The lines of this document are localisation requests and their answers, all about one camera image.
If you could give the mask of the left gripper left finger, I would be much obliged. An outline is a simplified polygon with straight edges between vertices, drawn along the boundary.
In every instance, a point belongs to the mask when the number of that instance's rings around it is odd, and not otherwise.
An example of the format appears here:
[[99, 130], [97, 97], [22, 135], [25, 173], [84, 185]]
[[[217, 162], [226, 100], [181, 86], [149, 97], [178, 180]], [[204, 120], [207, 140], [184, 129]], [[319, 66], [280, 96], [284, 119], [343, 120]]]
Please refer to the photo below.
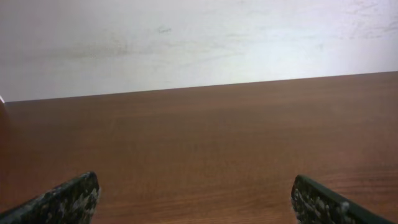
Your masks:
[[100, 199], [96, 174], [86, 172], [1, 213], [1, 223], [90, 224]]

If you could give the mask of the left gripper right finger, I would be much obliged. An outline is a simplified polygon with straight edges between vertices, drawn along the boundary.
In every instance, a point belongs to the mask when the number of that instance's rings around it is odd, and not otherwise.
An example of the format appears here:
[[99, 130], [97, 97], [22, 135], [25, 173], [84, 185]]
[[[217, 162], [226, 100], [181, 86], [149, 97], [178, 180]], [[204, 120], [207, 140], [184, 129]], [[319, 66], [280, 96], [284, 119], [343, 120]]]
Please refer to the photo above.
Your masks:
[[290, 199], [301, 224], [393, 224], [304, 175], [296, 176]]

